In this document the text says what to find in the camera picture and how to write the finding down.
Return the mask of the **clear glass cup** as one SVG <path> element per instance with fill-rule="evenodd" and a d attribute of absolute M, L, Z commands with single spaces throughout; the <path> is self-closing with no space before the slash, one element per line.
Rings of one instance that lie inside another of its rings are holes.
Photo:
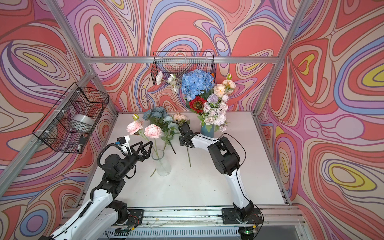
<path fill-rule="evenodd" d="M 166 159 L 165 153 L 163 150 L 157 149 L 155 152 L 152 153 L 152 158 L 155 161 L 156 173 L 159 176 L 165 177 L 171 173 L 172 166 L 169 163 L 169 161 Z"/>

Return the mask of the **pink peony flower stem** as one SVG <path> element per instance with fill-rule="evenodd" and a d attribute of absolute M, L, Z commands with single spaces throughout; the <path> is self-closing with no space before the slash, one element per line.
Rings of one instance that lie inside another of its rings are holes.
<path fill-rule="evenodd" d="M 153 141 L 153 144 L 155 146 L 153 149 L 154 152 L 157 149 L 160 149 L 160 148 L 158 148 L 157 140 L 161 138 L 161 136 L 163 134 L 162 130 L 160 129 L 160 127 L 158 127 L 155 124 L 150 124 L 146 128 L 144 128 L 143 127 L 143 121 L 140 120 L 139 115 L 137 115 L 137 114 L 133 115 L 133 122 L 131 122 L 127 126 L 127 132 L 130 135 L 141 136 L 143 139 L 145 139 L 148 142 Z"/>

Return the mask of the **red gerbera flower stem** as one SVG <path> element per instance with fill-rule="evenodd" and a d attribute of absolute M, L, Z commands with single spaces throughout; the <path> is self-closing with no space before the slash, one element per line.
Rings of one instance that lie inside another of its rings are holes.
<path fill-rule="evenodd" d="M 193 110 L 197 114 L 202 114 L 204 111 L 205 103 L 207 103 L 206 99 L 200 96 L 196 96 L 193 100 L 187 103 L 187 106 L 189 107 L 190 110 Z"/>

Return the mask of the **pink small flower bunch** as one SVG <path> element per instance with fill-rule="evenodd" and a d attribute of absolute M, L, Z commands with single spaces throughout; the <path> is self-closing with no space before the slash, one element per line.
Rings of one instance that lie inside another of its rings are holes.
<path fill-rule="evenodd" d="M 229 124 L 226 116 L 227 110 L 228 105 L 226 103 L 219 103 L 217 105 L 205 103 L 204 111 L 199 116 L 201 125 L 215 125 L 215 132 L 225 132 Z"/>

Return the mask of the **purple and pink mixed bouquet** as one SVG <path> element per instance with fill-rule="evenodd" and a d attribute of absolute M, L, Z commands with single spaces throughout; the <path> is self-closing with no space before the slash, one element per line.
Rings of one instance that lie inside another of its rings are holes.
<path fill-rule="evenodd" d="M 217 105 L 219 103 L 219 100 L 220 98 L 215 95 L 215 94 L 211 94 L 208 98 L 207 98 L 207 103 L 209 105 Z"/>

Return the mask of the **bright blue hydrangea stem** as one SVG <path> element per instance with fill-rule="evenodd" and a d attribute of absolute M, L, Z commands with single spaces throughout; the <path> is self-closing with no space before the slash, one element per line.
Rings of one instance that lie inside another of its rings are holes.
<path fill-rule="evenodd" d="M 187 101 L 192 101 L 201 94 L 213 89 L 215 78 L 203 70 L 193 70 L 183 74 L 181 90 Z"/>

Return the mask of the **white poppy flower stem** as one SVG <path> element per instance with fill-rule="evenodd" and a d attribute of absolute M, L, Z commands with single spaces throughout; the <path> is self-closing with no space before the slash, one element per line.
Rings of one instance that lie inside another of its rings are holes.
<path fill-rule="evenodd" d="M 158 72 L 155 77 L 155 84 L 160 85 L 161 83 L 167 83 L 172 86 L 172 91 L 175 93 L 177 93 L 182 86 L 182 81 L 174 74 L 170 74 L 170 76 L 165 79 L 163 72 Z"/>

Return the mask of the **cream rose spray stem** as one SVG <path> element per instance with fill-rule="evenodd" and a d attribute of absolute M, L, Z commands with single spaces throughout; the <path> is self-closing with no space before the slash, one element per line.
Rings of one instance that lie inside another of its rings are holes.
<path fill-rule="evenodd" d="M 232 81 L 232 75 L 227 74 L 226 79 L 221 83 L 214 86 L 213 93 L 222 98 L 224 95 L 230 95 L 234 92 L 236 84 Z"/>

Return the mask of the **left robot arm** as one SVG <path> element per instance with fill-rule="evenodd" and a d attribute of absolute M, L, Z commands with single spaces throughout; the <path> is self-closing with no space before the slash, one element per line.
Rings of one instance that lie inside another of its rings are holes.
<path fill-rule="evenodd" d="M 97 165 L 104 171 L 101 182 L 90 192 L 89 200 L 82 205 L 64 225 L 50 236 L 41 236 L 40 240 L 97 240 L 112 225 L 125 224 L 130 213 L 127 204 L 117 200 L 123 190 L 125 178 L 131 170 L 136 169 L 137 162 L 143 162 L 151 156 L 153 142 L 138 142 L 127 153 L 101 158 L 106 150 L 122 147 L 112 143 L 106 145 L 97 157 Z"/>

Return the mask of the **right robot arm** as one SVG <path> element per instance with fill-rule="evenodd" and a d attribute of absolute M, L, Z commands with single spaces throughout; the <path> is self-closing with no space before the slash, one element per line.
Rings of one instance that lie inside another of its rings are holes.
<path fill-rule="evenodd" d="M 188 148 L 199 148 L 209 152 L 216 170 L 227 179 L 233 196 L 236 219 L 247 222 L 253 211 L 254 204 L 249 199 L 240 175 L 240 156 L 226 137 L 214 139 L 194 133 L 187 123 L 179 127 L 180 145 Z"/>

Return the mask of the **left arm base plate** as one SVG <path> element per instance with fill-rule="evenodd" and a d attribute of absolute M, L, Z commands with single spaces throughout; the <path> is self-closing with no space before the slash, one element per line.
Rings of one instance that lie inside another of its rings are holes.
<path fill-rule="evenodd" d="M 119 212 L 116 225 L 138 227 L 142 224 L 144 218 L 144 209 L 127 209 Z"/>

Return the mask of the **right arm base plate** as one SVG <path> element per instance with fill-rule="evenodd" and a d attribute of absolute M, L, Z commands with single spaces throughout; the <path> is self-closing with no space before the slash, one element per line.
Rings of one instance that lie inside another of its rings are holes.
<path fill-rule="evenodd" d="M 258 226 L 264 222 L 261 211 L 255 208 L 250 210 L 223 208 L 221 209 L 221 213 L 218 215 L 218 217 L 223 220 L 225 225 L 251 224 Z"/>

